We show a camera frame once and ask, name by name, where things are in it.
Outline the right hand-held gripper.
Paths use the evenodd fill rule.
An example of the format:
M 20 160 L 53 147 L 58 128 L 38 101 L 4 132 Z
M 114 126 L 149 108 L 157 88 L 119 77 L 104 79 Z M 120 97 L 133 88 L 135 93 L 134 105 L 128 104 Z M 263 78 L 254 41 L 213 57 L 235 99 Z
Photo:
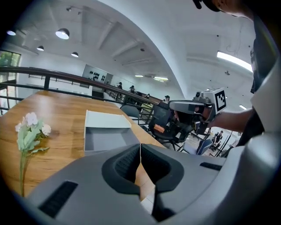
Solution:
M 204 110 L 205 107 L 213 108 L 207 121 L 204 121 L 202 115 L 197 113 L 201 109 Z M 204 134 L 208 124 L 213 122 L 215 117 L 226 107 L 224 88 L 212 88 L 197 92 L 193 100 L 174 100 L 169 102 L 171 110 L 195 114 L 192 119 L 192 126 L 196 134 Z

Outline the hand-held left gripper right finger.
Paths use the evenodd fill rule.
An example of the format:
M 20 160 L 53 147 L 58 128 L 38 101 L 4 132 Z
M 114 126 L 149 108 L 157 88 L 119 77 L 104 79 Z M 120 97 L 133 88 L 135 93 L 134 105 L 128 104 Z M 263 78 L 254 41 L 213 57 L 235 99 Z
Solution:
M 232 163 L 142 144 L 141 163 L 155 185 L 153 218 L 160 224 L 212 225 L 231 185 Z

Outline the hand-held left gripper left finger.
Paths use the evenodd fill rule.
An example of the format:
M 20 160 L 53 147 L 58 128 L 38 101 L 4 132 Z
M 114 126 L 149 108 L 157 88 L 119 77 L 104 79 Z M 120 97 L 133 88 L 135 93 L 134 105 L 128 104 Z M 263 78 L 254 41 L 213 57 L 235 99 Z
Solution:
M 135 184 L 140 145 L 79 158 L 41 182 L 28 202 L 52 225 L 154 225 Z

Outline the person's right hand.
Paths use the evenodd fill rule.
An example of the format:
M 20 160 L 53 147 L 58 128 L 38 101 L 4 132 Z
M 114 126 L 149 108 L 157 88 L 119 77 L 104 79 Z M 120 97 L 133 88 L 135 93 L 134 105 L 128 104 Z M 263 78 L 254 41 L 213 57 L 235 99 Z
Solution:
M 207 121 L 212 113 L 212 107 L 198 108 L 197 113 L 201 114 L 204 121 Z

